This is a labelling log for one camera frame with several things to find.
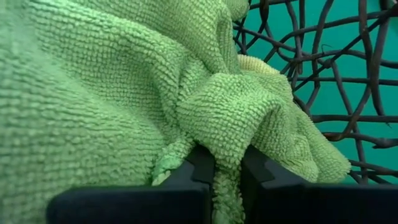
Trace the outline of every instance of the towel fold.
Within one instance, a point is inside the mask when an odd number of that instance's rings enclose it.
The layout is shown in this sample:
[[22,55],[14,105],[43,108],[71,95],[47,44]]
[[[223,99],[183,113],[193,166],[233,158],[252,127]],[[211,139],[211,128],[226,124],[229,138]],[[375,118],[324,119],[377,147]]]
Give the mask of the towel fold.
[[246,0],[6,0],[0,13],[5,223],[45,223],[77,186],[156,185],[195,141],[216,158],[215,223],[242,223],[251,143],[311,182],[350,165],[293,103],[287,79],[237,55]]

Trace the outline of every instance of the green towel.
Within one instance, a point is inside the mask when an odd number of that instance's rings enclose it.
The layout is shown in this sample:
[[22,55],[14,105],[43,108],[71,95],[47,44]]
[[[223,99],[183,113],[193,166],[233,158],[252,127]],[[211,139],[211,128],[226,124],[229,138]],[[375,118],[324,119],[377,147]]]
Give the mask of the green towel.
[[254,144],[311,182],[350,165],[293,103],[283,75],[237,55],[247,0],[0,4],[3,222],[42,224],[76,186],[155,185],[192,150],[216,158],[215,223],[242,223],[239,162]]

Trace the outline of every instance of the microfiber towel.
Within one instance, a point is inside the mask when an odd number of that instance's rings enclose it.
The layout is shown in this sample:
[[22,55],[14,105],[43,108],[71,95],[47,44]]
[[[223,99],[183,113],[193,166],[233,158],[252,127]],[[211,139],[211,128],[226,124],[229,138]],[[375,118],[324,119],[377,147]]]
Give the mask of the microfiber towel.
[[349,162],[292,101],[287,79],[238,55],[246,0],[3,0],[0,199],[4,223],[45,223],[71,187],[157,185],[196,142],[216,159],[215,223],[242,223],[253,144],[311,182]]

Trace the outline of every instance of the teal background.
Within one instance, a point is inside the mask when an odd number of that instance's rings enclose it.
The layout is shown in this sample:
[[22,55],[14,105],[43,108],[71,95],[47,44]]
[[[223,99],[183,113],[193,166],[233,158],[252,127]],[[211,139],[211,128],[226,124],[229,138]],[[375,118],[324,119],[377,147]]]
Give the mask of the teal background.
[[[253,3],[258,3],[259,0],[253,0]],[[306,3],[306,26],[314,26],[318,23],[319,16],[325,1],[320,0],[307,0]],[[299,4],[298,1],[292,3],[294,5],[296,16],[299,16]],[[368,11],[380,11],[377,0],[368,1]],[[328,14],[327,22],[342,19],[348,16],[358,15],[358,0],[336,0]],[[260,17],[258,9],[251,10],[245,22],[245,28],[254,30],[257,32],[260,26]],[[368,24],[372,24],[374,20],[369,20]],[[285,4],[278,4],[270,6],[268,23],[271,31],[274,35],[275,40],[280,40],[292,31],[292,23],[286,10]],[[327,50],[338,50],[345,47],[359,34],[358,23],[347,24],[338,27],[332,27],[323,31],[322,39],[320,44],[327,44],[330,47],[325,47]],[[371,32],[371,38],[374,43],[377,37],[378,29],[374,29]],[[312,42],[315,36],[315,32],[305,34],[303,51],[311,52]],[[252,36],[246,34],[247,42],[252,39]],[[382,58],[386,60],[396,61],[398,58],[398,19],[392,19],[390,22],[389,32],[387,34],[386,45],[384,47],[384,53]],[[286,44],[294,47],[294,40],[289,39]],[[258,40],[249,50],[248,54],[263,58],[272,48],[271,44],[263,40]],[[362,42],[356,44],[353,50],[363,50]],[[282,49],[282,52],[289,57],[293,57],[294,53],[288,52]],[[342,77],[352,78],[366,78],[366,66],[365,61],[360,58],[356,58],[350,55],[343,55],[337,61],[340,75]],[[278,70],[282,70],[286,65],[277,54],[269,61],[269,65],[273,66]],[[311,64],[307,62],[303,65],[303,77],[312,74]],[[325,70],[320,74],[321,77],[332,77],[333,74],[331,69]],[[380,79],[398,79],[398,71],[381,67]],[[344,88],[347,91],[348,98],[351,102],[351,106],[355,110],[355,107],[360,101],[365,84],[357,83],[344,83]],[[312,82],[306,84],[301,88],[297,95],[304,101],[307,102],[312,92]],[[381,86],[381,97],[383,107],[386,115],[397,115],[398,114],[398,86]],[[318,96],[311,108],[312,114],[347,114],[343,101],[340,94],[338,93],[337,85],[334,82],[323,82]],[[372,99],[370,98],[363,110],[362,115],[376,115],[373,108]],[[317,124],[321,131],[340,132],[344,130],[346,126],[345,121],[329,121]],[[358,128],[361,134],[367,134],[378,138],[398,138],[398,125],[391,124],[389,128],[384,123],[358,123]],[[355,142],[353,139],[344,139],[340,142],[333,142],[333,144],[349,159],[358,160],[358,153],[356,150]],[[377,164],[380,166],[388,167],[390,169],[398,169],[398,148],[393,147],[390,149],[372,149],[373,144],[363,141],[363,146],[366,154],[366,162]],[[398,180],[393,177],[386,177],[388,181],[398,184]],[[354,183],[351,177],[345,180],[346,183]]]

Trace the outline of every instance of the green fabric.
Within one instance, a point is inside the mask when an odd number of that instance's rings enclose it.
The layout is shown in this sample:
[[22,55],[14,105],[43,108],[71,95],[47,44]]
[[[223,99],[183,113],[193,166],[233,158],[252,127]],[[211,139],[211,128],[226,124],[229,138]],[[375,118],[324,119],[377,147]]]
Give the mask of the green fabric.
[[216,223],[242,223],[253,143],[311,182],[348,161],[292,102],[282,75],[243,70],[232,19],[246,0],[6,0],[0,8],[4,223],[44,223],[70,187],[160,183],[194,140],[216,158]]

